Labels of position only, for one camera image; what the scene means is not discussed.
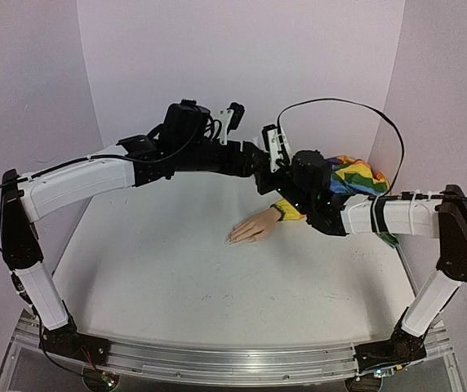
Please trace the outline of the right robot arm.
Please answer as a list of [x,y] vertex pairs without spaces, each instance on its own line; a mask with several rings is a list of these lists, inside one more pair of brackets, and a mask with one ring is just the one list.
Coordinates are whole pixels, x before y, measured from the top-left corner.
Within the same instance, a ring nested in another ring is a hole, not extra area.
[[405,234],[438,239],[435,270],[403,315],[404,332],[422,336],[467,282],[467,200],[458,187],[453,185],[440,194],[334,194],[328,184],[329,162],[313,150],[298,152],[290,162],[259,152],[252,168],[260,194],[277,191],[322,234]]

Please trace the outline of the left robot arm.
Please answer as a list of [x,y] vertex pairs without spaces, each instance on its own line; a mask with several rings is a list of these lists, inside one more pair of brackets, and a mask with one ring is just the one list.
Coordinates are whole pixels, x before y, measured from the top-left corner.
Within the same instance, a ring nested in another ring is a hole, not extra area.
[[72,203],[98,194],[171,179],[177,172],[214,172],[246,178],[266,164],[268,154],[250,141],[209,136],[210,111],[193,100],[168,107],[163,122],[146,135],[119,140],[100,152],[34,174],[3,175],[0,206],[2,258],[16,287],[64,356],[82,350],[82,338],[70,327],[34,227],[36,221]]

